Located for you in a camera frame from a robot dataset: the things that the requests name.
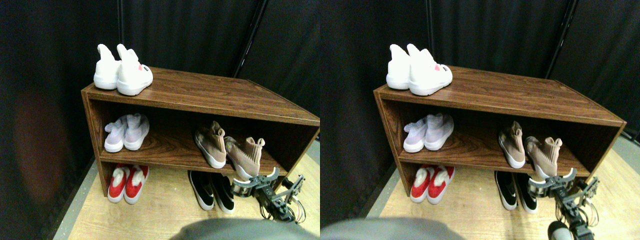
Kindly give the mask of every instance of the wooden floor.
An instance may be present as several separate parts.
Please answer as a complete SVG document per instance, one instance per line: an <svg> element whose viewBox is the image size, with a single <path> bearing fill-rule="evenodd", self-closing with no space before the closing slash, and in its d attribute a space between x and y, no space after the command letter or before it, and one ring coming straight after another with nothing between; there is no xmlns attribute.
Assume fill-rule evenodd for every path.
<svg viewBox="0 0 640 240"><path fill-rule="evenodd" d="M555 201L538 199L538 213L502 206L493 172L457 168L452 184L438 205L413 203L398 182L381 218L425 218L445 223L466 239L547 239L547 228L555 217ZM596 239L640 237L640 175L613 150L609 151L595 176L600 184L593 198L600 224L592 227Z"/></svg>
<svg viewBox="0 0 640 240"><path fill-rule="evenodd" d="M320 166L304 155L292 171L291 180L299 174L306 178L298 195L307 210L307 220L301 226L319 236ZM255 198L235 197L234 200L233 214L223 213L218 206L211 211L202 210L186 170L150 168L147 185L135 205L124 200L112 204L102 195L100 180L95 179L69 239L168 239L183 226L199 220L262 219Z"/></svg>

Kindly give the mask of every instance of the shoe rack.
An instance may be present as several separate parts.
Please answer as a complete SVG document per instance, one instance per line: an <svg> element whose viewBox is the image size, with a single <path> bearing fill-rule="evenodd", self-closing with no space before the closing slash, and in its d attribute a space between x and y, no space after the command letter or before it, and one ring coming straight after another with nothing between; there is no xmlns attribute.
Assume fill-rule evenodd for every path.
<svg viewBox="0 0 640 240"><path fill-rule="evenodd" d="M410 194L422 164L534 173L531 160L512 168L498 144L499 129L514 120L522 126L523 140L535 136L560 137L558 174L571 168L578 177L590 177L627 124L593 100L549 79L451 67L453 82L421 97L387 85L374 90L378 110L398 167L404 190ZM454 131L437 151L426 148L408 153L403 127L427 114L447 113Z"/></svg>
<svg viewBox="0 0 640 240"><path fill-rule="evenodd" d="M104 196L117 163L234 173L230 161L220 169L209 166L195 145L194 131L210 126L213 120L226 136L238 141L249 136L265 139L260 174L280 168L277 186L320 131L317 116L251 81L163 68L151 71L153 83L133 97L96 88L93 83L82 90ZM149 134L137 151L107 152L104 126L128 113L146 115Z"/></svg>

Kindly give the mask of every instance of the white sneaker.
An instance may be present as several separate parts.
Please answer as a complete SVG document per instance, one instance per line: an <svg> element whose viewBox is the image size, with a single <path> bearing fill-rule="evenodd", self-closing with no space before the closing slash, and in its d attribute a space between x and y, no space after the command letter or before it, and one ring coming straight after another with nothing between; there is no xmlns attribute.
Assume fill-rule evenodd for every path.
<svg viewBox="0 0 640 240"><path fill-rule="evenodd" d="M97 88L114 90L118 81L118 69L120 62L116 61L113 54L104 44L98 45L100 60L95 64L93 82Z"/></svg>
<svg viewBox="0 0 640 240"><path fill-rule="evenodd" d="M127 132L127 116L121 116L116 122L107 124L104 130L109 133L104 140L104 149L107 152L119 152L122 150L124 135Z"/></svg>
<svg viewBox="0 0 640 240"><path fill-rule="evenodd" d="M135 96L151 85L154 76L146 65L140 64L138 56L133 49L127 50L122 44L118 44L116 48L120 59L122 59L122 64L118 71L118 92Z"/></svg>
<svg viewBox="0 0 640 240"><path fill-rule="evenodd" d="M124 138L124 147L132 151L138 150L149 133L149 119L145 115L136 113L127 115L126 121L127 135Z"/></svg>
<svg viewBox="0 0 640 240"><path fill-rule="evenodd" d="M404 127L404 131L409 135L404 139L404 150L406 152L420 152L424 147L424 136L427 133L427 117L418 122L412 122Z"/></svg>
<svg viewBox="0 0 640 240"><path fill-rule="evenodd" d="M439 150L453 133L453 118L442 113L428 115L426 125L428 127L424 137L424 147L432 151Z"/></svg>
<svg viewBox="0 0 640 240"><path fill-rule="evenodd" d="M391 61L389 61L387 84L398 90L409 89L409 55L396 44L391 44Z"/></svg>
<svg viewBox="0 0 640 240"><path fill-rule="evenodd" d="M418 51L413 44L406 48L411 63L409 90L413 94L431 95L451 83L451 70L443 64L437 64L427 49Z"/></svg>

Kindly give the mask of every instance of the sneaker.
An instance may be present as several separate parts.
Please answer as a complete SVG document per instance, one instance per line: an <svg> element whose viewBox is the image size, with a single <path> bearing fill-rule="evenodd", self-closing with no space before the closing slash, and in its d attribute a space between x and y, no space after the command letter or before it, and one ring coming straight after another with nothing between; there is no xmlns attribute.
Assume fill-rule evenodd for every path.
<svg viewBox="0 0 640 240"><path fill-rule="evenodd" d="M450 115L438 113L427 116L427 131L424 137L424 147L437 151L453 133L453 118Z"/></svg>
<svg viewBox="0 0 640 240"><path fill-rule="evenodd" d="M242 144L239 144L234 138L225 138L227 156L231 158L236 172L243 180L247 181L252 177L258 176L263 146L264 139L262 138L254 141L253 138L249 137Z"/></svg>
<svg viewBox="0 0 640 240"><path fill-rule="evenodd" d="M404 127L404 131L409 135L404 139L404 150L406 152L419 152L424 147L424 136L427 133L427 117L418 122L412 122Z"/></svg>
<svg viewBox="0 0 640 240"><path fill-rule="evenodd" d="M438 204L442 200L442 196L447 191L447 187L451 185L454 175L456 175L456 168L452 166L438 166L434 169L433 178L427 189L429 203Z"/></svg>
<svg viewBox="0 0 640 240"><path fill-rule="evenodd" d="M213 193L218 201L218 207L225 213L233 213L236 209L234 205L234 195L231 193L231 181L220 173L210 173L213 183Z"/></svg>
<svg viewBox="0 0 640 240"><path fill-rule="evenodd" d="M147 116L139 113L127 115L127 135L124 138L124 147L132 151L140 149L148 133L149 119Z"/></svg>
<svg viewBox="0 0 640 240"><path fill-rule="evenodd" d="M388 65L387 85L398 90L409 89L409 55L396 44L391 44L391 61Z"/></svg>
<svg viewBox="0 0 640 240"><path fill-rule="evenodd" d="M418 169L415 174L415 181L411 186L411 201L419 204L427 198L427 188L433 178L433 172L433 167L426 164Z"/></svg>
<svg viewBox="0 0 640 240"><path fill-rule="evenodd" d="M545 139L544 143L540 143L531 136L525 140L525 144L527 145L527 154L533 160L536 173L540 177L547 179L557 175L557 161L562 140L558 138L554 141L549 137Z"/></svg>
<svg viewBox="0 0 640 240"><path fill-rule="evenodd" d="M129 178L130 167L127 164L118 163L116 168L113 170L113 175L111 176L111 183L109 184L109 190L107 193L107 198L110 202L118 203L122 200L122 196L124 196L124 188L127 184L127 179Z"/></svg>
<svg viewBox="0 0 640 240"><path fill-rule="evenodd" d="M531 177L526 173L514 173L513 180L518 186L518 194L520 195L520 203L524 210L528 213L536 213L538 211L538 201L535 196L529 194L529 179Z"/></svg>
<svg viewBox="0 0 640 240"><path fill-rule="evenodd" d="M104 150L107 150L107 152L119 152L122 150L127 128L127 116L121 116L116 122L104 126L104 130L109 133L107 139L104 140Z"/></svg>
<svg viewBox="0 0 640 240"><path fill-rule="evenodd" d="M142 194L142 187L145 186L147 178L149 177L148 166L133 165L131 167L131 174L127 179L127 187L125 188L124 200L129 204L135 204L138 202L140 195Z"/></svg>
<svg viewBox="0 0 640 240"><path fill-rule="evenodd" d="M524 146L522 145L522 128L513 121L511 127L500 131L498 143L504 152L504 157L512 168L521 168L525 163Z"/></svg>
<svg viewBox="0 0 640 240"><path fill-rule="evenodd" d="M200 207L205 211L213 209L216 200L213 197L213 184L211 184L211 178L208 173L190 170L188 174L191 187L196 193Z"/></svg>
<svg viewBox="0 0 640 240"><path fill-rule="evenodd" d="M120 62L116 61L111 51L104 44L98 45L100 60L95 64L93 83L95 87L114 90L118 81L118 69Z"/></svg>
<svg viewBox="0 0 640 240"><path fill-rule="evenodd" d="M407 45L406 49L411 66L409 90L413 94L431 95L451 83L453 75L449 67L437 64L427 49L418 51L413 44Z"/></svg>
<svg viewBox="0 0 640 240"><path fill-rule="evenodd" d="M516 209L518 200L516 199L516 186L511 173L495 171L493 175L495 177L495 183L498 185L498 192L500 193L504 208L507 210Z"/></svg>
<svg viewBox="0 0 640 240"><path fill-rule="evenodd" d="M196 131L196 145L213 168L222 168L227 163L225 150L225 131L216 121L211 128L201 127Z"/></svg>
<svg viewBox="0 0 640 240"><path fill-rule="evenodd" d="M118 44L116 48L122 59L118 71L118 92L129 96L138 95L151 85L154 76L146 65L140 64L133 49L127 50L122 44Z"/></svg>

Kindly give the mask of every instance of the red sneaker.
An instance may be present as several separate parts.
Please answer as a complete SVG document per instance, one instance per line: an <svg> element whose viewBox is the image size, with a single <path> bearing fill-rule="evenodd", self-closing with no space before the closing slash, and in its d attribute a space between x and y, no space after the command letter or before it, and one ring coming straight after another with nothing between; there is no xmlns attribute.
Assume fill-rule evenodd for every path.
<svg viewBox="0 0 640 240"><path fill-rule="evenodd" d="M124 195L124 186L127 184L130 171L131 166L122 163L118 163L116 168L113 170L107 198L109 198L109 201L114 204L122 200L122 196Z"/></svg>
<svg viewBox="0 0 640 240"><path fill-rule="evenodd" d="M434 177L429 184L429 195L427 199L431 204L438 204L442 200L442 195L451 183L451 179L456 174L456 169L452 166L438 166L435 168Z"/></svg>
<svg viewBox="0 0 640 240"><path fill-rule="evenodd" d="M427 197L427 188L433 178L433 166L422 165L415 174L415 182L411 186L411 201L421 203Z"/></svg>
<svg viewBox="0 0 640 240"><path fill-rule="evenodd" d="M124 200L129 204L135 204L142 193L142 187L149 177L148 166L134 165L131 167L131 175L127 179L126 194Z"/></svg>

